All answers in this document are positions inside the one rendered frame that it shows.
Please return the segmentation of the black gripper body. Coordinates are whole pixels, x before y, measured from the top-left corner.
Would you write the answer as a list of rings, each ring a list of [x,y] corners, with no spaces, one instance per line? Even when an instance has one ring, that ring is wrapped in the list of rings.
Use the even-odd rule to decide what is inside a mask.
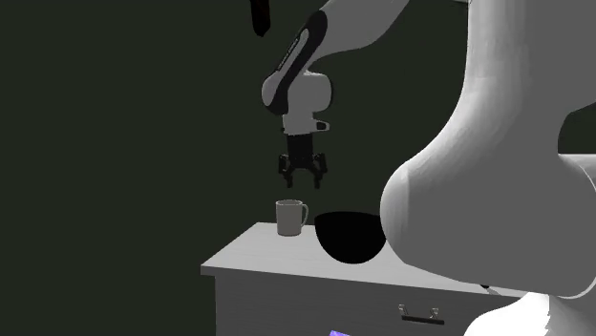
[[[287,136],[287,168],[310,169],[313,166],[312,134]]]

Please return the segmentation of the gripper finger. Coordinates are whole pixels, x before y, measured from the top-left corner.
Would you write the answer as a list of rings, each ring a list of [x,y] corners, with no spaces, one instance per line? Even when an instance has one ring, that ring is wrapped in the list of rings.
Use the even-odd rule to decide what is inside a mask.
[[[293,186],[293,171],[294,167],[286,154],[278,156],[278,173],[283,176],[286,181],[287,188]]]
[[[312,170],[314,188],[319,189],[321,187],[321,181],[323,176],[328,172],[328,165],[326,156],[324,153],[315,154],[312,156]]]

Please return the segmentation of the grey mug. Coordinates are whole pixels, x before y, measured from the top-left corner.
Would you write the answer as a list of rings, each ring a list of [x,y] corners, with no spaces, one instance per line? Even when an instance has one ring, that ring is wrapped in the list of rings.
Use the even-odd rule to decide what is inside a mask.
[[[309,207],[297,199],[275,202],[277,233],[284,237],[299,236],[309,217]]]

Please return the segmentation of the black bowl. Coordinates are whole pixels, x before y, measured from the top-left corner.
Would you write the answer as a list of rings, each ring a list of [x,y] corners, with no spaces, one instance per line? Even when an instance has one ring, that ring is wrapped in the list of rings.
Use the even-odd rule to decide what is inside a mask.
[[[386,243],[380,217],[375,214],[334,211],[316,216],[313,223],[324,251],[340,263],[366,263]]]

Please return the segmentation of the grey chest of drawers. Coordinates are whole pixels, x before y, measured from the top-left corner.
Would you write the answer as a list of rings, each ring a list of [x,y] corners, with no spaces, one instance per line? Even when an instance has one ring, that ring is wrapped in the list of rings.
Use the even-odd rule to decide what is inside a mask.
[[[201,272],[215,279],[216,336],[463,336],[523,295],[409,266],[389,245],[368,262],[341,263],[310,225],[282,237],[257,222]]]

